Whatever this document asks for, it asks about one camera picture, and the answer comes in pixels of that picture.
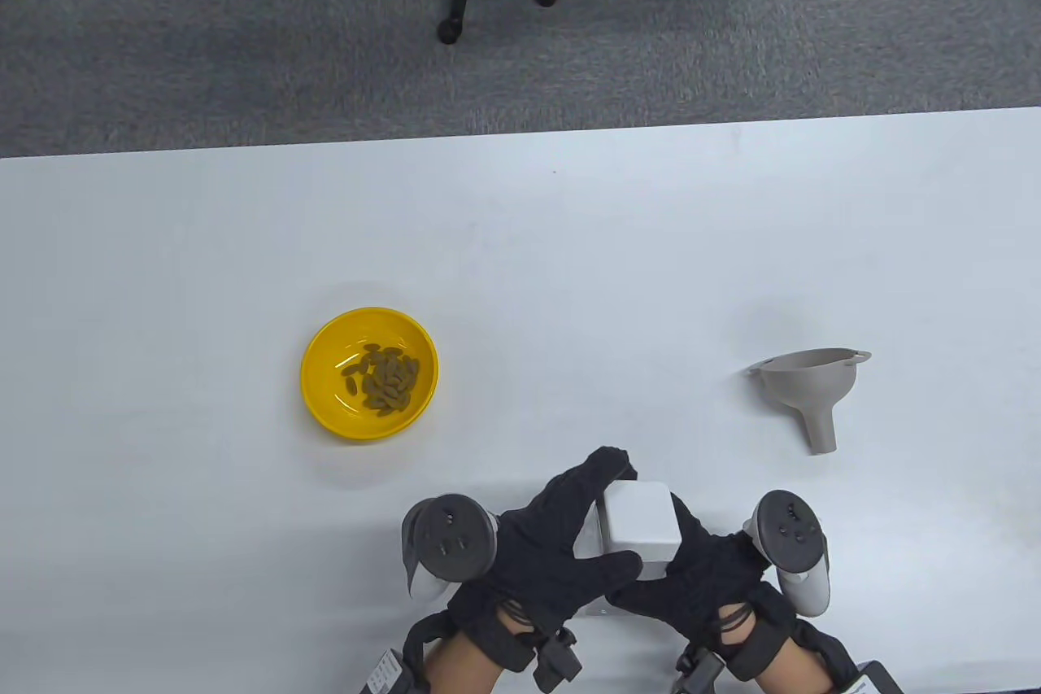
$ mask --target white box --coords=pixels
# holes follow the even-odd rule
[[[665,483],[619,480],[596,502],[604,552],[633,550],[643,560],[639,580],[665,576],[683,537]]]

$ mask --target yellow bowl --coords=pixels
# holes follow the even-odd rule
[[[348,392],[344,367],[356,363],[373,343],[401,349],[420,362],[412,401],[404,412],[377,417],[376,410],[363,407],[360,387],[357,395]],[[300,389],[311,414],[333,434],[372,441],[404,431],[426,411],[437,389],[437,372],[434,341],[420,323],[392,308],[355,308],[315,334],[300,366]]]

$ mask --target black glove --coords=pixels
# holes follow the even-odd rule
[[[718,613],[745,601],[769,566],[744,532],[709,534],[672,494],[683,543],[660,581],[633,583],[607,595],[630,613],[664,621],[700,647],[718,639]]]
[[[642,563],[635,552],[577,560],[573,548],[590,505],[615,480],[635,480],[629,454],[601,447],[585,463],[551,480],[524,509],[499,518],[498,549],[491,569],[459,587],[449,601],[456,624],[479,646],[471,626],[486,625],[504,603],[552,637],[579,608],[632,583]]]

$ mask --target gray funnel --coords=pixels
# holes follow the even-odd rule
[[[802,412],[811,453],[817,456],[835,452],[832,408],[849,392],[857,364],[870,356],[856,349],[807,349],[763,360],[750,370],[759,371],[767,393]]]

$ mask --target floor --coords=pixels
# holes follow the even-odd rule
[[[1034,105],[1041,0],[0,0],[0,155]]]

